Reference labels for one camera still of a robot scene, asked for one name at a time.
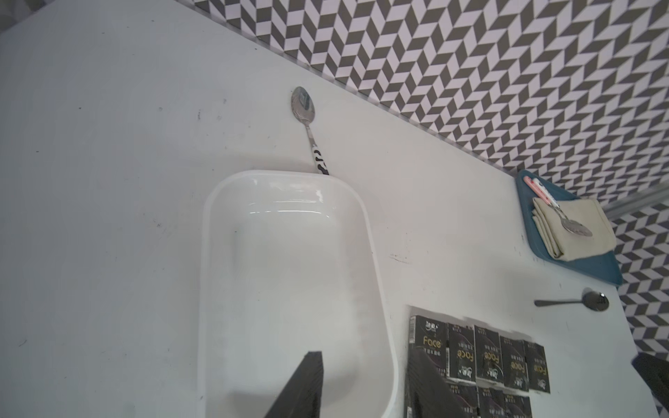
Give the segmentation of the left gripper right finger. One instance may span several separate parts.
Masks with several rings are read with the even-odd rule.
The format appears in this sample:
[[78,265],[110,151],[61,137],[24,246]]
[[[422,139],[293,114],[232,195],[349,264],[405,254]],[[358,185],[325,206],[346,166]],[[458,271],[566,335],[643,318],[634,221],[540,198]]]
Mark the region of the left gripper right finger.
[[465,417],[449,385],[422,348],[410,348],[405,376],[405,417]]

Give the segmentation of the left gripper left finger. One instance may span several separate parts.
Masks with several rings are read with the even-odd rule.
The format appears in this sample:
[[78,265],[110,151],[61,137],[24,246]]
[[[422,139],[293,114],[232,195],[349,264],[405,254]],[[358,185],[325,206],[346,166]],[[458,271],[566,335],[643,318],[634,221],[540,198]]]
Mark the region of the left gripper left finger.
[[322,405],[324,367],[320,351],[308,352],[266,418],[319,418]]

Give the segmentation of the black pocket tissue pack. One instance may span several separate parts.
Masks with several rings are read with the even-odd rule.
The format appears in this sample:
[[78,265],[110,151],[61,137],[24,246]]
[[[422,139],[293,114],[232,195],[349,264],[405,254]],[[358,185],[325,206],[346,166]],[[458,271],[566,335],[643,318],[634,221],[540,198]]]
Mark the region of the black pocket tissue pack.
[[505,394],[505,412],[507,418],[532,418],[530,398]]
[[529,389],[550,394],[551,385],[545,348],[542,345],[531,341],[525,341],[524,347],[528,367]]
[[474,335],[477,379],[502,385],[505,375],[498,332],[475,326]]
[[478,410],[480,418],[505,418],[505,394],[496,388],[478,388]]
[[474,330],[470,327],[448,324],[449,366],[448,377],[455,381],[474,383],[476,355]]
[[442,378],[448,376],[448,329],[444,322],[421,315],[409,319],[409,347],[421,348]]
[[529,391],[528,366],[524,341],[500,337],[503,360],[503,383],[506,388]]
[[448,384],[451,393],[456,397],[458,405],[469,418],[479,417],[479,402],[477,387],[466,384]]

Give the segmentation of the white plastic storage box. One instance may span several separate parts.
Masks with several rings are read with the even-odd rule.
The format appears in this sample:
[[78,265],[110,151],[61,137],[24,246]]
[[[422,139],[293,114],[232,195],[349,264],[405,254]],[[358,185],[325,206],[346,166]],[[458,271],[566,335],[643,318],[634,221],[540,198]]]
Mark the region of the white plastic storage box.
[[262,417],[309,352],[324,417],[389,417],[399,367],[369,219],[331,176],[245,171],[204,206],[197,414]]

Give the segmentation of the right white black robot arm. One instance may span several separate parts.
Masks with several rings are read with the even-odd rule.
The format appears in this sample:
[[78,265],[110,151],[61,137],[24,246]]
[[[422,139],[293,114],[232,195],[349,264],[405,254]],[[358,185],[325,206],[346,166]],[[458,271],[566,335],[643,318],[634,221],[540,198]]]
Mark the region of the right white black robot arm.
[[648,353],[639,353],[632,366],[653,392],[664,409],[668,409],[668,361]]

